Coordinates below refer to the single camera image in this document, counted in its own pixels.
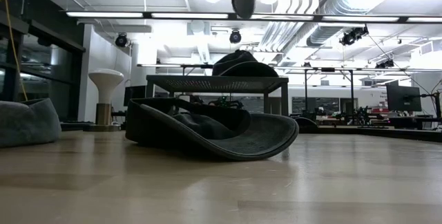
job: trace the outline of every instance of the white mushroom lamp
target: white mushroom lamp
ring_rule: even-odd
[[[85,131],[119,131],[119,125],[112,125],[111,99],[113,91],[123,81],[124,75],[111,69],[98,68],[89,73],[89,78],[98,88],[98,103],[95,124]]]

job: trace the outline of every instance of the wooden floor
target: wooden floor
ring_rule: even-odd
[[[299,135],[289,156],[207,162],[123,133],[0,149],[0,223],[442,223],[442,145]]]

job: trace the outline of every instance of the black table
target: black table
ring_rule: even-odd
[[[146,97],[154,97],[155,85],[171,97],[183,93],[259,93],[264,95],[264,112],[271,113],[269,94],[281,88],[281,115],[289,115],[289,78],[147,75]]]

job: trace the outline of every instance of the mesh tabletop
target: mesh tabletop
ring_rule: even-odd
[[[168,92],[189,93],[271,93],[289,82],[286,77],[182,75],[147,75],[146,80]]]

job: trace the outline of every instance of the gray felt chair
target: gray felt chair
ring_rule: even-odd
[[[0,148],[54,142],[60,121],[50,99],[0,101]]]
[[[189,112],[175,114],[176,108]],[[237,161],[272,157],[287,149],[299,132],[296,121],[285,116],[175,98],[132,99],[126,121],[126,137],[141,145]]]

